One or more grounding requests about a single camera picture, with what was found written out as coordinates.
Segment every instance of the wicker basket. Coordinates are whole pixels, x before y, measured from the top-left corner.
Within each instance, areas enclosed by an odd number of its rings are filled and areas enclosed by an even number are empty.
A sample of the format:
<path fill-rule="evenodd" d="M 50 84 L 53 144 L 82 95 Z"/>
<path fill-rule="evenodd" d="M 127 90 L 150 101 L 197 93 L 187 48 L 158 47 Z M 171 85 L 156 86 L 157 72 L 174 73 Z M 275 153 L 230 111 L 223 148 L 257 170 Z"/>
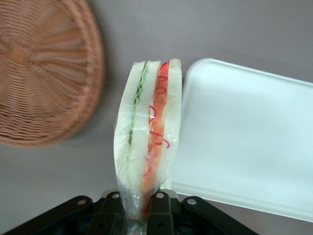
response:
<path fill-rule="evenodd" d="M 41 147 L 81 129 L 104 82 L 86 0 L 0 0 L 0 142 Z"/>

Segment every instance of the plastic wrap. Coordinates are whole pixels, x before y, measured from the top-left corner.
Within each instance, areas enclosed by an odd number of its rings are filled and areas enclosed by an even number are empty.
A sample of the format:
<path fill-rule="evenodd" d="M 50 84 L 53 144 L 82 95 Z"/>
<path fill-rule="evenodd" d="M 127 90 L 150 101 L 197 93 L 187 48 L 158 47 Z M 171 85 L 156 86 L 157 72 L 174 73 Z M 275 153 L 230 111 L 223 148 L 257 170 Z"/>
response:
<path fill-rule="evenodd" d="M 129 232 L 144 233 L 150 196 L 168 179 L 179 141 L 180 60 L 134 63 L 114 133 L 117 182 Z"/>

